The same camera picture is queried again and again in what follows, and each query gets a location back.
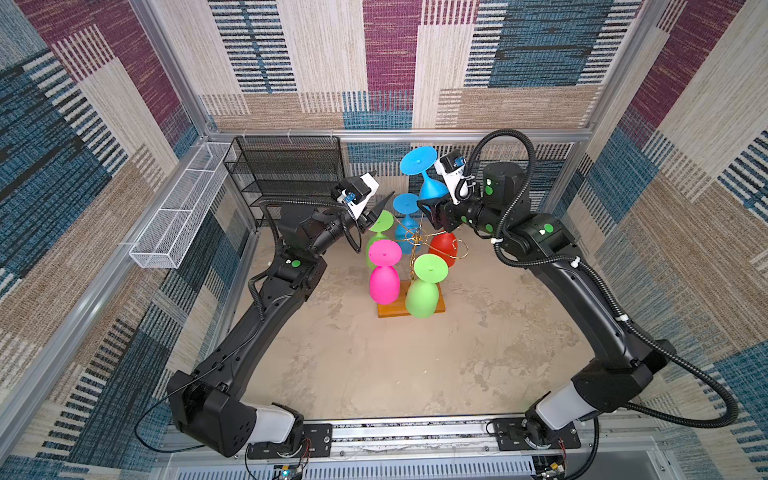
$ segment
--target black mesh shelf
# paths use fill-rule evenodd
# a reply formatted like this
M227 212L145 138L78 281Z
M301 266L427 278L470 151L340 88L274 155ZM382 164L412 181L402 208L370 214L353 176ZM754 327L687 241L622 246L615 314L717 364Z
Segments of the black mesh shelf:
M311 197L329 200L345 177L337 137L236 137L235 161L224 163L260 223L259 197ZM276 219L280 209L270 208Z

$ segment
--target wooden base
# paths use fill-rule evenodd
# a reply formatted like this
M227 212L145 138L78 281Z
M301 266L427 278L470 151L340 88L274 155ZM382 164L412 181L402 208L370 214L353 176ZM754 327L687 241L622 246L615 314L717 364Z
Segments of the wooden base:
M379 318L410 315L406 309L406 295L408 294L408 288L410 286L411 280L400 280L400 296L389 305L379 305ZM437 301L435 313L443 313L445 312L445 301L442 299L442 290L440 289L439 283L437 284L437 290L440 292L440 298Z

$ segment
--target patterned wall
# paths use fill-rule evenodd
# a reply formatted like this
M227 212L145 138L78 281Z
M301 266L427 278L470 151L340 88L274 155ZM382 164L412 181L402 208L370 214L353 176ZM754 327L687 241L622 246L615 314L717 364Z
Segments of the patterned wall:
M2 401L197 132L127 0L0 0L0 25ZM234 194L181 268L131 271L0 478L146 476L131 426L212 340L247 235Z
M151 3L212 122L243 130L580 127L642 1Z
M0 401L196 133L127 0L0 0Z
M134 266L51 394L0 478L146 478L155 454L133 427L165 395L178 369L189 371L213 341L248 238L233 194L222 187L177 270ZM160 446L170 407L142 422Z
M768 2L673 0L555 213L643 327L730 387L729 429L663 424L688 478L768 478ZM642 395L713 418L665 369Z

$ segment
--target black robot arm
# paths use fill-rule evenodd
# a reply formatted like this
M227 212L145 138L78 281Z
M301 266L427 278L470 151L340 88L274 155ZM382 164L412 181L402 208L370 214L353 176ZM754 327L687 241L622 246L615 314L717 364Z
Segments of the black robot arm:
M376 222L392 197L390 194L363 213L377 187L371 174L366 174L347 178L333 189L338 204L301 199L262 202L274 234L275 257L267 270L252 279L265 279L261 291L252 282L253 304L216 350L191 374L177 371L168 381L171 413L180 432L226 457L237 453L247 442L279 443L286 453L300 447L303 417L298 412L278 406L293 415L288 415L286 422L285 415L280 416L284 412L275 414L271 406L255 409L241 403L240 398L277 333L309 299L323 277L326 250L346 237L359 251L349 225L364 232ZM276 223L266 209L271 203L283 205ZM278 420L264 422L269 415L277 415L273 419Z
M479 157L482 145L501 135L516 137L526 146L528 171L512 162L486 164L482 188L475 192L473 186L465 187L473 177L465 176L464 168L470 173L472 159ZM562 303L594 351L594 358L570 382L541 397L526 412L530 445L548 446L569 422L619 407L695 428L719 428L737 419L738 405L727 389L681 359L671 343L655 340L621 309L605 282L584 261L584 254L560 219L531 212L528 185L536 158L526 136L513 130L492 132L475 147L467 164L460 157L454 151L439 160L439 172L442 170L446 184L450 188L452 182L455 190L439 199L420 200L419 208L434 228L449 232L467 225L491 240L503 263L529 269ZM726 411L721 417L685 419L630 402L670 360L723 398Z

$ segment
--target wire basket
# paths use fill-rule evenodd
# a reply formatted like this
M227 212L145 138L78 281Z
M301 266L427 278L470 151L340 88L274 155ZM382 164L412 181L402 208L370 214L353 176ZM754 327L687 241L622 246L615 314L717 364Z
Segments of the wire basket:
M257 223L262 196L328 200L345 177L337 137L236 137L232 152L224 165ZM270 213L280 218L279 207L270 207Z
M230 144L208 142L197 151L131 248L141 268L178 268L227 177Z

